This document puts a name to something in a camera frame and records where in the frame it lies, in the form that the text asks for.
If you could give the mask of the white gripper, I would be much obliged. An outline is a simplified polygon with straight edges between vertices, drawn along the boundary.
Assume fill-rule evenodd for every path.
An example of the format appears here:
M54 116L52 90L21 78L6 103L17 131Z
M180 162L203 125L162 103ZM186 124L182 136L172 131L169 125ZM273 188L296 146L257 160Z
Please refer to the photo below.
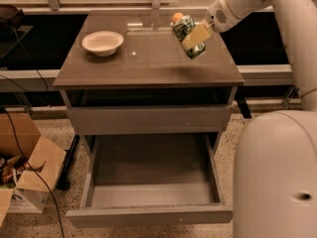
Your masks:
M190 50L212 37L213 31L227 32L252 12L252 0L216 0L207 9L205 19L182 41L182 46Z

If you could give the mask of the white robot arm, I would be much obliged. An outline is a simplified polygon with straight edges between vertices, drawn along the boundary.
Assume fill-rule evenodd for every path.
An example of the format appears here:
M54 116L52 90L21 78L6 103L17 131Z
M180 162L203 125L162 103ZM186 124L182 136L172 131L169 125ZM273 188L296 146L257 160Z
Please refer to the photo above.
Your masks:
M317 7L312 0L216 0L185 39L193 47L259 9L274 10L298 111L253 119L234 161L233 238L317 238Z

